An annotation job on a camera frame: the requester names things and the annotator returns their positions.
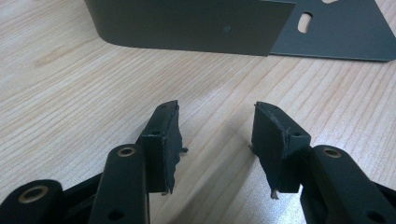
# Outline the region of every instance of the wooden table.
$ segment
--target wooden table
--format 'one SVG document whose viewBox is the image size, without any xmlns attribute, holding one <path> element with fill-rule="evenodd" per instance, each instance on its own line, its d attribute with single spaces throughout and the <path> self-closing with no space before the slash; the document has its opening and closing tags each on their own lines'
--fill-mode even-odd
<svg viewBox="0 0 396 224">
<path fill-rule="evenodd" d="M 396 2 L 377 3 L 395 33 Z M 304 223 L 299 195 L 271 200 L 248 149 L 257 101 L 396 189 L 396 62 L 129 49 L 98 37 L 83 1 L 0 8 L 1 201 L 35 179 L 68 189 L 100 173 L 174 99 L 190 152 L 174 194 L 150 196 L 152 223 Z"/>
</svg>

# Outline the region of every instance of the black object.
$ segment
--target black object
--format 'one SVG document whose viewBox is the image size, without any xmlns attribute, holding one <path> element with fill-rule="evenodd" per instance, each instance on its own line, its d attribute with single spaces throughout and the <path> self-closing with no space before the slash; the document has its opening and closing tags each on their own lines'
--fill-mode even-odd
<svg viewBox="0 0 396 224">
<path fill-rule="evenodd" d="M 177 101 L 159 105 L 136 144 L 114 148 L 106 167 L 71 189 L 37 180 L 0 205 L 0 223 L 149 223 L 149 193 L 167 192 L 182 148 Z"/>
<path fill-rule="evenodd" d="M 396 38 L 375 0 L 85 0 L 105 41 L 126 47 L 388 62 Z M 297 29 L 303 14 L 312 20 Z"/>
<path fill-rule="evenodd" d="M 297 192 L 307 223 L 396 223 L 396 192 L 373 183 L 343 150 L 311 136 L 280 108 L 258 102 L 252 151 L 276 192 Z"/>
</svg>

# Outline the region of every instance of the light wood grain tabletop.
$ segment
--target light wood grain tabletop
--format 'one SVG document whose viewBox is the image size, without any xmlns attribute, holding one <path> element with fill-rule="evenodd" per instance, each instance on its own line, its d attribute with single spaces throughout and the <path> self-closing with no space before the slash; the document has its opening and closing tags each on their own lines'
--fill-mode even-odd
<svg viewBox="0 0 396 224">
<path fill-rule="evenodd" d="M 396 33 L 396 2 L 376 2 Z M 32 180 L 68 189 L 102 172 L 171 100 L 190 151 L 174 193 L 150 195 L 152 223 L 304 223 L 299 194 L 271 200 L 248 148 L 257 101 L 396 189 L 396 62 L 119 47 L 76 0 L 2 0 L 0 53 L 1 202 Z"/>
</svg>

